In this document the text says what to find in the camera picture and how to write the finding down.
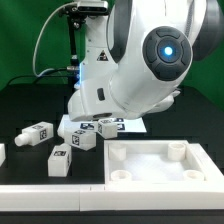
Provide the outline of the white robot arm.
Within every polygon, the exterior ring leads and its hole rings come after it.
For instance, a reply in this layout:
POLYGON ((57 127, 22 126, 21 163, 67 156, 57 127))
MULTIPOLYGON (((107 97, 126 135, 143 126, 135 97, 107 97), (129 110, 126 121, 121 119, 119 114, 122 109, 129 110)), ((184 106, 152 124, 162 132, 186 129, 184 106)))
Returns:
POLYGON ((115 0, 86 18, 85 40, 70 119, 137 119, 173 104, 191 64, 224 40, 224 12, 218 0, 115 0))

